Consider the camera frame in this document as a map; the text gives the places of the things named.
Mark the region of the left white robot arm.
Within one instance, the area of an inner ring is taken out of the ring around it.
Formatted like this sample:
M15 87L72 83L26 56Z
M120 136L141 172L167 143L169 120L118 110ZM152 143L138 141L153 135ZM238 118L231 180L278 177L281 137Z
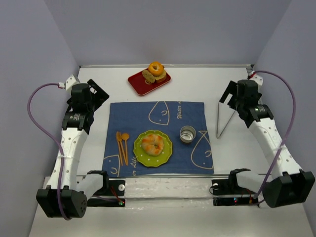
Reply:
M62 121L61 140L53 172L36 199L48 218L71 220L84 216L87 201L99 191L109 189L107 172L92 170L78 182L77 172L83 146L94 122L94 113L109 95L92 79L80 83L74 76L57 84L70 92Z

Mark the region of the silver metal tongs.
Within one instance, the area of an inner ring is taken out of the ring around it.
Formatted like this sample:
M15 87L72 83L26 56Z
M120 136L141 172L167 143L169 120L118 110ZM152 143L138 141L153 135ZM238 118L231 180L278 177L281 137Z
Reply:
M224 127L222 130L220 130L220 107L221 107L221 102L218 101L217 103L217 116L216 116L216 132L215 132L215 137L216 139L220 139L224 132L227 130L228 125L230 124L231 120L233 119L236 111L233 110L232 114L230 115L229 119L225 123Z

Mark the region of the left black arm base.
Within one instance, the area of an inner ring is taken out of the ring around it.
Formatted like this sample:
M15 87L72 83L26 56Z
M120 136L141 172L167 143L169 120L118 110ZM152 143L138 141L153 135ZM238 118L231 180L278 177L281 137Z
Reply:
M125 180L110 179L109 187L98 190L88 201L88 207L125 207Z

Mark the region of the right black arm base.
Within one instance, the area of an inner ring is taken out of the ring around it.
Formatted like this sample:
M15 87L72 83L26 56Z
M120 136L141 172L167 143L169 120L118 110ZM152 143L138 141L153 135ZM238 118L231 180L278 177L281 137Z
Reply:
M230 185L228 179L212 179L209 192L213 196L214 206L260 206L252 191Z

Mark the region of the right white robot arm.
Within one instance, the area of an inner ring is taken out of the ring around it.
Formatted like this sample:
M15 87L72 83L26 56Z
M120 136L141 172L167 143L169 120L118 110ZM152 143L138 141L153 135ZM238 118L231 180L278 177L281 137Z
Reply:
M271 110L259 104L258 83L251 79L231 81L219 101L224 103L228 95L232 96L228 106L237 111L256 138L270 164L267 175L272 178L268 181L248 168L234 169L228 177L230 190L244 188L262 195L271 208L305 202L315 177L295 161L283 143Z

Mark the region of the pale croissant ring bread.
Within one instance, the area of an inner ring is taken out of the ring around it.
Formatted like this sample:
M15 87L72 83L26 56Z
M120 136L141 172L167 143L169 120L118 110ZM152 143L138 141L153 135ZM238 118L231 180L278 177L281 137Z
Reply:
M141 147L146 154L158 156L164 149L163 138L157 134L149 134L142 139Z

